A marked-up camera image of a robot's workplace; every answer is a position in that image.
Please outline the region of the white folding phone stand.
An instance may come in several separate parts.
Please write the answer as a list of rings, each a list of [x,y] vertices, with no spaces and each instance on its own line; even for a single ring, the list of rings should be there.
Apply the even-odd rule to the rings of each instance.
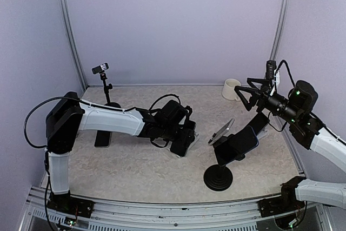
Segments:
[[[170,152],[178,157],[185,157],[188,150],[198,141],[199,134],[191,129],[180,129],[172,141]]]

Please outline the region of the blue-edged black smartphone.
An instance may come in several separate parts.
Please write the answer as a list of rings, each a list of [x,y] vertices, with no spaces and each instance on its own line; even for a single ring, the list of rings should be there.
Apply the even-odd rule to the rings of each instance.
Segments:
[[[244,155],[256,148],[259,144],[258,138],[254,129],[251,126],[246,126],[235,135],[229,135],[217,144],[214,148],[214,153],[219,166],[234,160],[242,160]]]

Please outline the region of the black smartphone white back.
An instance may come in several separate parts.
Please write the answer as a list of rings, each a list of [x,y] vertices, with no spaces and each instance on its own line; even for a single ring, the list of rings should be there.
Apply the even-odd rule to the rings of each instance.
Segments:
[[[95,148],[107,148],[111,142],[112,132],[110,131],[97,131],[94,143]]]

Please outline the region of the black round-base phone stand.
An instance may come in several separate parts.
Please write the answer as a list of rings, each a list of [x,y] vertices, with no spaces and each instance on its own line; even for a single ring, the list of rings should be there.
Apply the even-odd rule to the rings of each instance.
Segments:
[[[110,100],[109,91],[113,88],[113,86],[111,83],[107,84],[108,78],[105,71],[108,69],[109,69],[109,65],[107,63],[103,63],[97,67],[92,68],[91,71],[94,75],[99,74],[100,79],[103,82],[103,90],[104,90],[106,101],[107,101],[106,105],[110,107],[114,107],[114,108],[120,108],[121,106],[118,103],[111,102]]]

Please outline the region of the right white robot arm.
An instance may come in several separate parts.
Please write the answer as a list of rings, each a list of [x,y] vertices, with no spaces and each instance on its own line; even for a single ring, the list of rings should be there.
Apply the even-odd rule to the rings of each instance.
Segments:
[[[315,154],[340,172],[345,172],[345,141],[327,127],[313,112],[318,99],[314,87],[303,80],[295,83],[288,97],[274,91],[269,80],[250,78],[249,87],[236,86],[235,93],[247,110],[267,110],[289,124],[289,131],[297,144]],[[280,196],[261,201],[266,211],[287,212],[303,207],[306,202],[317,202],[345,209],[345,184],[293,177],[281,186]]]

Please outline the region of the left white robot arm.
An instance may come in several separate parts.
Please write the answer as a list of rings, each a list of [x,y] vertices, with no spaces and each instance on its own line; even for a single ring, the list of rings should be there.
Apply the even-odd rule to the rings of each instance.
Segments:
[[[68,162],[78,132],[123,133],[150,142],[161,139],[170,145],[173,154],[184,157],[198,138],[191,114],[190,106],[184,107],[174,100],[159,109],[125,109],[91,103],[68,92],[46,117],[48,172],[55,204],[64,212],[76,206],[74,197],[68,194]]]

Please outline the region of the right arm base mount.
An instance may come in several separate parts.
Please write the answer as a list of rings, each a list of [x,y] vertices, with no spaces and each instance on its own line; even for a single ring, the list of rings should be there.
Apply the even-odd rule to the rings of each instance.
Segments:
[[[305,202],[296,199],[287,200],[282,196],[277,196],[259,200],[258,207],[261,217],[269,217],[304,208]]]

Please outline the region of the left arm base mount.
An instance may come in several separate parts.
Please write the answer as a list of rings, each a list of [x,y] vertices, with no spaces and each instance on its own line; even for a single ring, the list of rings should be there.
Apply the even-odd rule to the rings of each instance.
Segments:
[[[94,209],[94,202],[91,200],[69,197],[67,199],[51,199],[47,207],[57,212],[74,215],[76,217],[90,218]]]

